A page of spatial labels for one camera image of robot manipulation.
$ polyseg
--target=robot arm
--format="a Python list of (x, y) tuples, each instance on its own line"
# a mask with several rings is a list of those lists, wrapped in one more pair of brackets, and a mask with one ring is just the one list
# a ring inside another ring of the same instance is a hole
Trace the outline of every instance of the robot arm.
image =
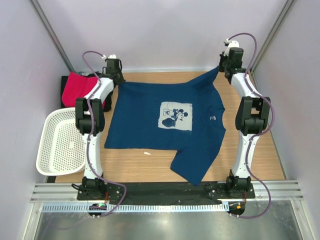
[[(102, 69), (100, 81), (97, 82), (91, 92), (89, 92), (85, 97), (79, 97), (75, 101), (75, 125), (82, 134), (82, 138), (86, 146), (88, 144), (88, 137), (92, 130), (92, 119), (89, 112), (88, 99), (92, 107), (94, 130), (89, 140), (90, 147), (88, 156), (91, 167), (100, 177), (103, 177), (103, 170), (100, 161), (100, 140), (102, 131), (105, 128), (105, 117), (102, 103), (114, 90), (116, 85), (125, 82), (122, 75), (122, 64), (120, 59), (117, 59), (116, 55), (111, 55), (106, 58), (105, 61), (106, 67)], [(101, 193), (101, 196), (103, 196), (106, 192), (105, 187), (105, 183), (101, 179), (98, 179), (91, 171), (86, 154), (84, 177), (82, 178), (82, 185), (81, 189), (79, 189), (77, 199), (86, 200), (87, 195), (85, 191), (94, 191), (96, 193)]]
[[(101, 77), (100, 81), (101, 82), (100, 83), (97, 82), (97, 84), (94, 86), (94, 88), (91, 90), (91, 92), (89, 92), (84, 97), (86, 100), (91, 96), (91, 99), (98, 99), (98, 100), (100, 100), (100, 102), (102, 104), (105, 101), (105, 99), (107, 98), (107, 96), (114, 90), (114, 81), (112, 79), (106, 78), (106, 77)], [(103, 174), (103, 170), (101, 167), (101, 161), (100, 161), (100, 139), (101, 139), (102, 130), (99, 131), (96, 135), (92, 135), (90, 137), (90, 144), (92, 147), (89, 148), (90, 162), (92, 164), (93, 169), (95, 170), (95, 172), (99, 176), (102, 176), (102, 174)], [(85, 144), (87, 144), (88, 136), (89, 136), (89, 133), (84, 133), (82, 135), (82, 138), (83, 138), (83, 141)], [(95, 179), (96, 178), (96, 175), (94, 175), (94, 173), (89, 168), (87, 155), (85, 155), (84, 176), (87, 179)]]
[[(246, 69), (242, 68), (244, 50), (239, 48), (237, 41), (229, 41), (227, 39), (224, 43), (227, 48), (220, 54), (219, 71), (224, 73), (225, 78), (241, 97), (240, 106), (235, 117), (235, 127), (238, 130), (239, 141), (236, 160), (230, 170), (229, 176), (226, 178), (226, 183), (217, 183), (212, 186), (214, 191), (213, 194), (211, 194), (211, 198), (229, 199), (232, 198), (230, 197), (231, 195), (240, 194), (240, 197), (242, 197), (244, 193), (246, 193), (246, 198), (255, 198), (254, 191), (250, 191), (250, 189), (253, 190), (253, 187), (247, 166), (249, 169), (251, 168), (259, 137), (256, 136), (252, 140), (251, 137), (262, 133), (262, 131), (266, 129), (270, 108), (262, 98), (253, 94), (253, 91), (255, 93), (259, 92), (251, 83), (249, 75), (246, 76), (248, 84), (245, 81)], [(252, 143), (246, 162), (246, 154), (250, 141), (252, 141)]]

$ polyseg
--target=mickey mouse print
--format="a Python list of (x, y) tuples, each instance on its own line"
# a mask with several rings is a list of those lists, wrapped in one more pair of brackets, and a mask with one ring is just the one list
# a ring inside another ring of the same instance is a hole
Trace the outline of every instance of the mickey mouse print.
[(173, 101), (162, 102), (158, 127), (192, 131), (192, 104)]

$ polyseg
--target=wooden surface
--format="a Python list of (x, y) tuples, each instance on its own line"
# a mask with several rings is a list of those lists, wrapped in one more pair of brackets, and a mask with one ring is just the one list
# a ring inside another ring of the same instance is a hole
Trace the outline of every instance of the wooden surface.
[[(202, 73), (203, 72), (127, 73), (124, 74), (124, 77), (129, 82), (173, 84), (187, 82)], [(221, 73), (219, 73), (217, 79), (214, 81), (214, 86), (218, 90), (225, 107), (223, 125), (226, 128), (226, 132), (220, 152), (203, 178), (203, 181), (225, 181), (229, 170), (235, 162), (238, 149), (239, 135), (235, 128), (235, 117), (240, 104), (240, 97)], [(112, 110), (104, 114), (105, 128), (100, 142), (101, 165), (104, 177), (108, 180), (122, 183), (186, 181), (170, 169), (176, 150), (104, 148), (117, 98), (118, 88), (114, 90), (112, 95)], [(257, 142), (253, 156), (252, 171), (262, 180), (284, 179), (270, 133), (260, 137)], [(58, 176), (56, 182), (80, 183), (83, 175), (84, 172)]]

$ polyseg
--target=cable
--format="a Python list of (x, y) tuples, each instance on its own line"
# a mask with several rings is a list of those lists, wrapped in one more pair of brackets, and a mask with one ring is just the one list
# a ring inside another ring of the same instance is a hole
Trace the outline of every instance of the cable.
[(265, 209), (262, 213), (260, 213), (260, 214), (258, 214), (258, 215), (256, 215), (256, 216), (238, 216), (238, 215), (235, 215), (235, 214), (231, 214), (231, 215), (234, 216), (234, 217), (237, 217), (237, 218), (241, 218), (241, 219), (256, 219), (256, 218), (259, 218), (259, 217), (261, 217), (262, 215), (264, 215), (264, 214), (270, 209), (271, 204), (272, 204), (272, 200), (271, 200), (271, 193), (270, 193), (270, 190), (269, 190), (269, 188), (267, 187), (267, 185), (266, 185), (262, 180), (260, 180), (258, 177), (256, 177), (256, 176), (252, 173), (252, 171), (250, 170), (250, 168), (249, 168), (249, 166), (248, 166), (248, 164), (249, 164), (249, 163), (248, 163), (248, 161), (249, 161), (249, 160), (248, 160), (248, 158), (249, 158), (249, 152), (250, 152), (250, 148), (251, 148), (253, 139), (254, 139), (255, 137), (262, 136), (262, 135), (266, 134), (267, 132), (270, 131), (270, 129), (271, 129), (272, 126), (274, 125), (274, 122), (275, 122), (275, 109), (274, 109), (273, 105), (271, 104), (271, 102), (270, 102), (268, 99), (266, 99), (264, 96), (262, 96), (261, 94), (255, 92), (255, 91), (252, 89), (252, 87), (250, 86), (250, 84), (249, 84), (249, 82), (248, 82), (248, 80), (247, 80), (248, 72), (249, 72), (250, 68), (253, 66), (254, 59), (255, 59), (255, 56), (256, 56), (256, 53), (257, 53), (257, 48), (258, 48), (257, 39), (256, 39), (255, 36), (253, 36), (251, 33), (241, 32), (241, 33), (238, 33), (238, 34), (236, 34), (236, 35), (233, 35), (232, 37), (229, 38), (229, 40), (233, 39), (234, 37), (240, 36), (240, 35), (250, 36), (250, 37), (253, 39), (253, 41), (254, 41), (254, 51), (253, 51), (253, 55), (252, 55), (252, 58), (251, 58), (251, 60), (250, 60), (250, 62), (249, 62), (249, 65), (248, 65), (247, 69), (246, 69), (245, 72), (244, 72), (244, 81), (245, 81), (245, 84), (247, 85), (247, 87), (250, 89), (250, 91), (251, 91), (255, 96), (257, 96), (257, 97), (261, 98), (263, 101), (265, 101), (265, 102), (269, 105), (269, 107), (270, 107), (270, 109), (271, 109), (271, 123), (270, 123), (270, 125), (268, 126), (268, 128), (267, 128), (265, 131), (263, 131), (263, 132), (261, 132), (261, 133), (258, 133), (258, 134), (255, 134), (255, 135), (253, 135), (253, 136), (249, 139), (248, 148), (247, 148), (246, 153), (245, 153), (245, 166), (246, 166), (246, 169), (247, 169), (248, 173), (249, 173), (254, 179), (256, 179), (258, 182), (260, 182), (260, 183), (264, 186), (266, 192), (268, 193), (269, 202), (268, 202), (268, 206), (266, 207), (266, 209)]
[(243, 193), (243, 197), (244, 197), (243, 204), (246, 205), (246, 203), (247, 203), (247, 193), (246, 192)]
[(107, 204), (107, 201), (109, 200), (109, 192), (107, 191), (105, 193), (105, 200), (104, 200), (104, 204)]
[(90, 168), (90, 170), (93, 172), (93, 174), (100, 180), (106, 182), (106, 183), (109, 183), (109, 184), (113, 184), (113, 185), (117, 185), (117, 186), (120, 186), (120, 187), (123, 187), (124, 188), (124, 192), (123, 192), (123, 195), (120, 199), (120, 201), (114, 206), (114, 208), (112, 208), (110, 211), (104, 213), (104, 214), (101, 214), (100, 217), (105, 217), (105, 216), (108, 216), (110, 215), (112, 212), (114, 212), (118, 207), (119, 205), (123, 202), (123, 200), (125, 199), (125, 196), (127, 194), (127, 187), (126, 185), (124, 184), (121, 184), (121, 183), (117, 183), (117, 182), (114, 182), (114, 181), (110, 181), (110, 180), (107, 180), (101, 176), (99, 176), (97, 174), (97, 172), (95, 171), (95, 169), (92, 167), (92, 163), (90, 162), (90, 156), (89, 156), (89, 149), (90, 149), (90, 137), (92, 136), (92, 134), (94, 133), (94, 130), (95, 130), (95, 118), (94, 118), (94, 112), (92, 110), (92, 106), (90, 104), (90, 99), (94, 96), (94, 94), (99, 90), (99, 88), (101, 87), (101, 80), (99, 78), (99, 76), (96, 74), (96, 72), (93, 70), (93, 68), (90, 66), (90, 64), (87, 62), (86, 58), (85, 58), (85, 55), (88, 54), (88, 53), (94, 53), (94, 54), (98, 54), (100, 55), (102, 58), (104, 57), (104, 55), (102, 55), (101, 53), (97, 52), (97, 51), (85, 51), (83, 54), (82, 54), (82, 59), (84, 61), (84, 63), (88, 66), (88, 68), (92, 71), (92, 73), (96, 76), (97, 80), (98, 80), (98, 87), (90, 94), (90, 96), (87, 98), (86, 102), (88, 104), (88, 108), (89, 108), (89, 112), (90, 112), (90, 116), (91, 116), (91, 132), (89, 133), (88, 137), (87, 137), (87, 143), (86, 143), (86, 159), (87, 159), (87, 163), (88, 163), (88, 166)]

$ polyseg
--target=white laundry basket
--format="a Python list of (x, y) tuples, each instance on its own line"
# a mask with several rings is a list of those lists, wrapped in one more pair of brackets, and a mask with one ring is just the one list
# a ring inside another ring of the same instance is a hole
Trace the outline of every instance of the white laundry basket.
[(46, 176), (59, 176), (85, 169), (85, 144), (76, 128), (75, 108), (50, 113), (44, 122), (36, 169)]

